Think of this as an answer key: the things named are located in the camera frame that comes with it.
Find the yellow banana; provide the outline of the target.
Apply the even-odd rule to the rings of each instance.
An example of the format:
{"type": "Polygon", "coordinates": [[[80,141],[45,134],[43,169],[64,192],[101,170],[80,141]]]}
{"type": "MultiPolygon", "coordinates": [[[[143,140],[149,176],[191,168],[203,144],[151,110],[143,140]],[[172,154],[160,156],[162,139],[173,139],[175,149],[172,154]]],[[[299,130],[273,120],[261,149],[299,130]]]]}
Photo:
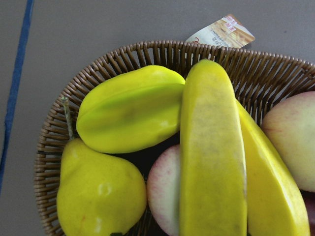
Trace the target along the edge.
{"type": "Polygon", "coordinates": [[[237,103],[247,169],[248,232],[309,236],[306,206],[290,171],[254,119],[237,103]]]}
{"type": "Polygon", "coordinates": [[[244,236],[247,177],[231,80],[216,62],[190,70],[183,94],[179,234],[244,236]]]}

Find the paper tag on basket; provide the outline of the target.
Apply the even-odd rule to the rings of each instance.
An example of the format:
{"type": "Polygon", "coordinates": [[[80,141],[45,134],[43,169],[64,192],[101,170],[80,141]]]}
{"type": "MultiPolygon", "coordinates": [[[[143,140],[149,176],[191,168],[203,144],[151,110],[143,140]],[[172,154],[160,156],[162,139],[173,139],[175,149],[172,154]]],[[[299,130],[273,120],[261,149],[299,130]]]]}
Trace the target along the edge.
{"type": "Polygon", "coordinates": [[[234,15],[228,14],[191,35],[186,42],[218,47],[242,48],[255,40],[234,15]]]}

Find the pink yellow apple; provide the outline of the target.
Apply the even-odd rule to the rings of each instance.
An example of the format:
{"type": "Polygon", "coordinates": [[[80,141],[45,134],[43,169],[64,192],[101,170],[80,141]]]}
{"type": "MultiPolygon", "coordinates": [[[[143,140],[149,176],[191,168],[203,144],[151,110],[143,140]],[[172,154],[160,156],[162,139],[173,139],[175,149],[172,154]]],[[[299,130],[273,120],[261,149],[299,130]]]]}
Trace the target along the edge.
{"type": "Polygon", "coordinates": [[[315,191],[315,93],[304,92],[275,105],[262,130],[300,189],[315,191]]]}

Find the brown wicker basket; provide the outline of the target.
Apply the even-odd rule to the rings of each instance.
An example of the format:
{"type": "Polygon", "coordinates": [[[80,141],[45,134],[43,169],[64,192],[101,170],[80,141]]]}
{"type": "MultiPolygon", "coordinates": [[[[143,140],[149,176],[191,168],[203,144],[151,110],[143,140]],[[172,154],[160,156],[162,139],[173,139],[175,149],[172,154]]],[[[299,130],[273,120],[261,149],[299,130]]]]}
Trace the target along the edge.
{"type": "MultiPolygon", "coordinates": [[[[186,77],[201,59],[219,63],[232,80],[235,95],[256,123],[282,100],[315,89],[315,66],[294,57],[267,52],[216,47],[182,41],[145,41],[120,47],[82,69],[63,89],[72,119],[85,95],[119,74],[147,65],[162,65],[186,77]]],[[[62,236],[56,207],[60,162],[69,135],[61,99],[53,103],[43,123],[34,162],[34,191],[45,233],[62,236]]]]}

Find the yellow starfruit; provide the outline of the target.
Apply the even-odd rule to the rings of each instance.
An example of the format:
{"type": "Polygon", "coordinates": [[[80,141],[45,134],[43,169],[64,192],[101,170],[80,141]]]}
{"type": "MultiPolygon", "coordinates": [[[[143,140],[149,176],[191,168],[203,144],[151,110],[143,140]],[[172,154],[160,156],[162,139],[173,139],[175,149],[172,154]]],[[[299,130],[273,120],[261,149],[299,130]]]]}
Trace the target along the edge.
{"type": "Polygon", "coordinates": [[[111,78],[83,99],[76,129],[90,148],[129,153],[155,146],[180,129],[184,78],[150,65],[111,78]]]}

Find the dark red plum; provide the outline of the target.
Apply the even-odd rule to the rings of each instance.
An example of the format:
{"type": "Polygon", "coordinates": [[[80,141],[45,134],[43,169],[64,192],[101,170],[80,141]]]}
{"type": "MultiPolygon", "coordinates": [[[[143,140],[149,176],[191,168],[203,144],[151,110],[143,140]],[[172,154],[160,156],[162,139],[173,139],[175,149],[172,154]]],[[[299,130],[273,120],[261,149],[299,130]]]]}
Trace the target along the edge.
{"type": "Polygon", "coordinates": [[[315,193],[301,190],[306,205],[311,236],[315,236],[315,193]]]}

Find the yellow pear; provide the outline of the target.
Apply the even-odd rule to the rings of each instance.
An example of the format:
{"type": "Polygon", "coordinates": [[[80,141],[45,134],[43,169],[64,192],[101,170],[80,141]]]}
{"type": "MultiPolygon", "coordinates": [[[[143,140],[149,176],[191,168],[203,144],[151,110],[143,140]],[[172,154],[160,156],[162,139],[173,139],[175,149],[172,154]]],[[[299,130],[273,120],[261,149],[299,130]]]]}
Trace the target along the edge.
{"type": "Polygon", "coordinates": [[[67,236],[123,236],[146,205],[145,181],[135,165],[70,137],[57,193],[58,219],[67,236]]]}

